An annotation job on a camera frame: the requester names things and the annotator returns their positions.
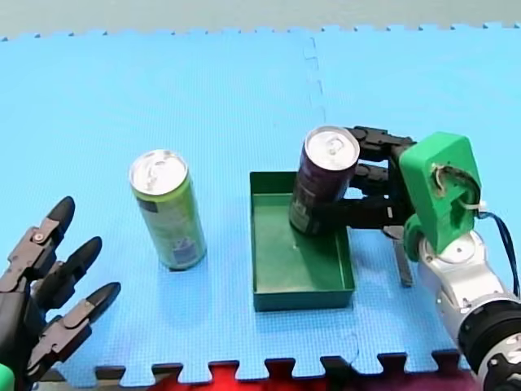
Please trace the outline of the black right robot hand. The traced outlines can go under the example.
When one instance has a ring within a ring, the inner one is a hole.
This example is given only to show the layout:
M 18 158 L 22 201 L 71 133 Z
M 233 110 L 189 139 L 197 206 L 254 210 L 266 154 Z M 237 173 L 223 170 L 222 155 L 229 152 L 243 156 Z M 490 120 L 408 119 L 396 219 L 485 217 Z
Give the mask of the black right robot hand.
M 312 217 L 322 231 L 346 226 L 382 230 L 404 225 L 414 214 L 414 207 L 399 160 L 416 142 L 367 126 L 357 125 L 348 131 L 361 148 L 349 186 L 361 191 L 362 197 L 322 201 L 312 209 Z

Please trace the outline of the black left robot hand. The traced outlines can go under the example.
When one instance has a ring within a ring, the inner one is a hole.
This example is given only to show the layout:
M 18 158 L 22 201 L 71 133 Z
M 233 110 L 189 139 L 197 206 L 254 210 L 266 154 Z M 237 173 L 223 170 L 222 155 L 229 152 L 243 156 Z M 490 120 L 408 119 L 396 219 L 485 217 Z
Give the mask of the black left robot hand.
M 56 250 L 75 208 L 74 199 L 64 197 L 39 226 L 27 229 L 7 258 L 9 265 L 1 276 L 3 390 L 30 390 L 57 362 L 66 362 L 120 293 L 120 283 L 107 283 L 65 315 L 46 318 L 74 295 L 103 246 L 95 236 L 66 261 L 58 260 Z

